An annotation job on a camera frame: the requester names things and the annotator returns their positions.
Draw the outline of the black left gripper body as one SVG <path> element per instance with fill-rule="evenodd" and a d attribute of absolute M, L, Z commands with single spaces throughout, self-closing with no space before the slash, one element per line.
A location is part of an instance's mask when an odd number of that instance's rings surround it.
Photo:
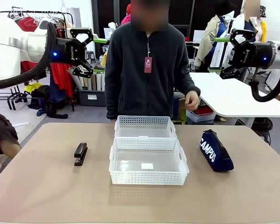
<path fill-rule="evenodd" d="M 51 50 L 51 62 L 66 63 L 74 66 L 88 67 L 86 51 L 88 41 L 78 39 L 56 38 L 56 44 Z"/>

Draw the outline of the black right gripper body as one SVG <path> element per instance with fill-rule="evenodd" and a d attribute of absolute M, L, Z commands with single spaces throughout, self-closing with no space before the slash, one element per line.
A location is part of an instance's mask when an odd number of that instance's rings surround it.
<path fill-rule="evenodd" d="M 245 67 L 269 68 L 275 60 L 275 44 L 271 41 L 243 42 L 235 45 L 231 65 L 237 69 Z"/>

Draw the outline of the person's left hand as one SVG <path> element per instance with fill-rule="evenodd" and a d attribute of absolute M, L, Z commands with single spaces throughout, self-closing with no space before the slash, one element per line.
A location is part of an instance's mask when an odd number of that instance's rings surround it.
<path fill-rule="evenodd" d="M 199 105 L 199 96 L 195 91 L 190 91 L 185 96 L 185 109 L 195 111 Z"/>

